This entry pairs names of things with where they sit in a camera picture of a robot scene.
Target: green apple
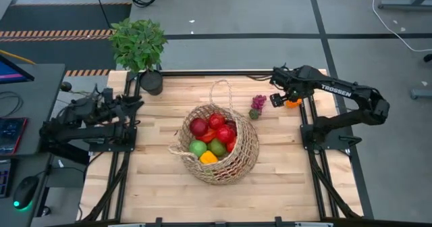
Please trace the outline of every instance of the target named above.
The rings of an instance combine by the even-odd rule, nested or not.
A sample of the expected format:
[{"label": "green apple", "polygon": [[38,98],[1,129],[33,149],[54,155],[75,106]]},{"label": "green apple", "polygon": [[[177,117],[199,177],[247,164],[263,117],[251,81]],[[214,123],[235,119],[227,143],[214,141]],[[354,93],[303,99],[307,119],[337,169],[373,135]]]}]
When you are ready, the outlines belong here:
[{"label": "green apple", "polygon": [[217,138],[209,143],[209,150],[216,156],[222,156],[227,152],[225,144],[221,143]]},{"label": "green apple", "polygon": [[196,156],[201,157],[201,155],[207,151],[207,145],[200,140],[193,140],[189,144],[189,152],[194,153]]}]

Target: woven basket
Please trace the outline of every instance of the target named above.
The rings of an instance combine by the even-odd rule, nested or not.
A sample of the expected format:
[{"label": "woven basket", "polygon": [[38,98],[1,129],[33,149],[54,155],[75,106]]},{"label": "woven basket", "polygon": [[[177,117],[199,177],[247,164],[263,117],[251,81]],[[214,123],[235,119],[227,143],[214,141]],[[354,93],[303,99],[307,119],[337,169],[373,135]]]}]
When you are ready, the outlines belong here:
[{"label": "woven basket", "polygon": [[[220,82],[226,82],[230,89],[229,108],[219,107],[212,100],[213,88]],[[179,131],[179,143],[170,145],[168,150],[174,155],[179,155],[189,172],[198,179],[209,184],[232,184],[245,177],[257,162],[259,154],[257,132],[247,118],[233,110],[232,89],[227,80],[219,80],[213,84],[209,99],[210,104],[198,106],[186,116]],[[189,123],[195,118],[207,120],[213,113],[220,113],[227,120],[236,122],[237,141],[229,155],[220,157],[216,163],[203,164],[195,154],[189,152],[189,144],[195,139],[189,130]]]}]

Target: monitor screen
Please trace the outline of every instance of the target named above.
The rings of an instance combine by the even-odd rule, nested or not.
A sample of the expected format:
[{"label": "monitor screen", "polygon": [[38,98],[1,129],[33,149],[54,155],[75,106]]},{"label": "monitor screen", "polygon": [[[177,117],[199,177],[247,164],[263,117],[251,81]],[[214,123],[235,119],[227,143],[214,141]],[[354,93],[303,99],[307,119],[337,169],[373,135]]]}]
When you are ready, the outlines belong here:
[{"label": "monitor screen", "polygon": [[0,55],[0,84],[32,80],[31,75]]}]

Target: wooden tabletop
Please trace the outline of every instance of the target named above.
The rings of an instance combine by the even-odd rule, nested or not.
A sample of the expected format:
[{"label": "wooden tabletop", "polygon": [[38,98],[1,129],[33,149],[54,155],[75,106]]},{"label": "wooden tabletop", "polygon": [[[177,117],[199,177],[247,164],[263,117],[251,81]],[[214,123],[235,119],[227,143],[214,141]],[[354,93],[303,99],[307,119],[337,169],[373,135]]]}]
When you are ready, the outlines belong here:
[{"label": "wooden tabletop", "polygon": [[[157,217],[164,222],[270,222],[275,216],[284,221],[319,220],[298,108],[273,108],[266,102],[262,116],[252,121],[261,146],[258,161],[237,184],[211,186],[201,182],[189,174],[179,157],[168,152],[184,117],[197,105],[209,102],[211,85],[222,78],[232,85],[234,109],[245,116],[253,96],[280,92],[268,82],[245,76],[170,76],[164,77],[164,89],[158,96],[141,90],[145,104],[137,113],[141,124],[130,158],[121,222],[154,222]],[[111,72],[108,86],[120,94],[125,81],[126,72]],[[213,100],[227,107],[227,92],[226,86],[217,86]],[[337,113],[331,93],[316,90],[315,104],[319,116]],[[309,108],[306,110],[312,122]],[[327,150],[327,159],[335,189],[356,213],[362,214],[350,160],[332,150]],[[110,163],[111,153],[106,152],[87,171],[81,198],[84,216],[105,192]],[[322,189],[329,216],[327,192]],[[111,206],[113,217],[115,205]]]}]

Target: orange bell pepper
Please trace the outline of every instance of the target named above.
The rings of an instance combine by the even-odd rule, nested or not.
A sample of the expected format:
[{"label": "orange bell pepper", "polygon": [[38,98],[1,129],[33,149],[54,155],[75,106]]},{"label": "orange bell pepper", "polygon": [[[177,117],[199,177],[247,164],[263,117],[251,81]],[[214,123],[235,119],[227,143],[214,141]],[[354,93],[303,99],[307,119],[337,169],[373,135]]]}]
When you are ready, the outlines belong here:
[{"label": "orange bell pepper", "polygon": [[302,103],[302,99],[298,99],[296,102],[286,101],[285,106],[287,108],[292,109],[292,108],[299,106],[301,103]]}]

